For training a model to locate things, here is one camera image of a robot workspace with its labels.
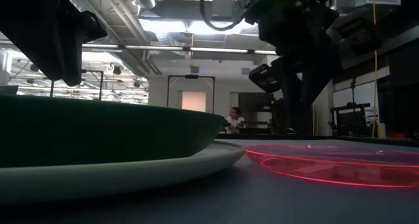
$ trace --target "pink petri dish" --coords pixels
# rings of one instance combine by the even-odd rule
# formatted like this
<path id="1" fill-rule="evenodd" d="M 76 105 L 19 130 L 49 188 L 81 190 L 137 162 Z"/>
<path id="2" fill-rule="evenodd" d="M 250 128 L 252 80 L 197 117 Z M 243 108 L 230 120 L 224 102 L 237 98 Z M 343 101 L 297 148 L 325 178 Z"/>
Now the pink petri dish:
<path id="1" fill-rule="evenodd" d="M 283 176 L 341 185 L 419 187 L 419 153 L 329 145 L 250 145 L 247 156 Z"/>

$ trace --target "table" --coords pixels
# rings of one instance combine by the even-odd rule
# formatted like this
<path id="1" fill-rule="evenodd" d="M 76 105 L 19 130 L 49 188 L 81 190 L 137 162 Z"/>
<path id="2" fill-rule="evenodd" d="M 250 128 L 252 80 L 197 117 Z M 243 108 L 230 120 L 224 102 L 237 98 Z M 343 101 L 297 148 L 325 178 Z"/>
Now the table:
<path id="1" fill-rule="evenodd" d="M 225 140 L 242 145 L 311 143 L 419 152 L 343 140 Z M 419 189 L 356 187 L 269 172 L 246 156 L 195 181 L 90 200 L 3 206 L 0 223 L 414 223 Z"/>

